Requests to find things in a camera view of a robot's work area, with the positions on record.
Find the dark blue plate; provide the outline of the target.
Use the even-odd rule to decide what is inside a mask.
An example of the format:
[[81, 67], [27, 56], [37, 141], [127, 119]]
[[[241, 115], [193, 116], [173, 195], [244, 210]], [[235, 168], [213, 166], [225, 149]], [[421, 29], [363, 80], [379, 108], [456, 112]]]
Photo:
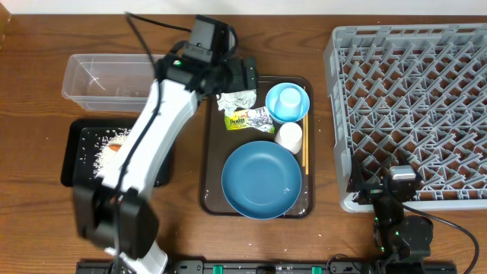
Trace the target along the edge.
[[228, 204], [241, 215], [267, 220], [284, 215], [298, 201], [303, 179], [294, 155], [268, 141], [233, 151], [224, 163], [221, 187]]

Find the yellow silver snack wrapper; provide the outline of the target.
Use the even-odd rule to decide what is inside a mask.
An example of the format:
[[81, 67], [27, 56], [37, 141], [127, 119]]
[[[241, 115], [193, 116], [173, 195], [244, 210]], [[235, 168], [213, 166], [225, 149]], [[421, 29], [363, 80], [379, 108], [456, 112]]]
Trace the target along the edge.
[[226, 130], [254, 128], [261, 132], [274, 133], [273, 119], [266, 107], [238, 110], [224, 118]]

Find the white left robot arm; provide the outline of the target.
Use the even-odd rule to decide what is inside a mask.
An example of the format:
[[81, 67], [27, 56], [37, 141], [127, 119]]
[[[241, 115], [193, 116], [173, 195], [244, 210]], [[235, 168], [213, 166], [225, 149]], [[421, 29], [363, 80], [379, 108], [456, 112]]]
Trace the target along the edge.
[[78, 234], [115, 257], [114, 270], [162, 273], [159, 222], [149, 199], [159, 170], [185, 123], [204, 97], [253, 90], [253, 57], [218, 60], [167, 54], [154, 64], [143, 111], [115, 156], [91, 180], [73, 183]]

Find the white paper napkin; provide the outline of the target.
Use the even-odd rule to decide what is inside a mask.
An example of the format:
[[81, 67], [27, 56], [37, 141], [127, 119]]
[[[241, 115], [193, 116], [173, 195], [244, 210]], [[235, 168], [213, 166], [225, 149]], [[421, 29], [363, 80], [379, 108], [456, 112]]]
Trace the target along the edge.
[[232, 116], [237, 108], [250, 109], [256, 103], [256, 90], [222, 93], [217, 99], [218, 109]]

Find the orange carrot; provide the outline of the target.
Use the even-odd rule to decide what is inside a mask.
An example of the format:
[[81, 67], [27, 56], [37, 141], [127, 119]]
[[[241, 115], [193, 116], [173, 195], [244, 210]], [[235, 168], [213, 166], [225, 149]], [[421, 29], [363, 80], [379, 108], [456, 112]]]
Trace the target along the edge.
[[120, 145], [120, 144], [110, 144], [110, 145], [109, 145], [109, 148], [110, 148], [112, 151], [118, 152], [118, 150], [120, 150], [120, 148], [121, 148], [121, 145]]

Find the pile of white rice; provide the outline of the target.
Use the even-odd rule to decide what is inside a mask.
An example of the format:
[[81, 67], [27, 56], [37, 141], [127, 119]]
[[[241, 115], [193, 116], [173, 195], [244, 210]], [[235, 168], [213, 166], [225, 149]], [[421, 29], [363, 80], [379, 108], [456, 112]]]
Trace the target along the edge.
[[120, 144], [122, 146], [130, 131], [131, 129], [127, 128], [96, 128], [94, 130], [94, 176], [98, 175], [117, 153], [112, 151], [109, 145]]

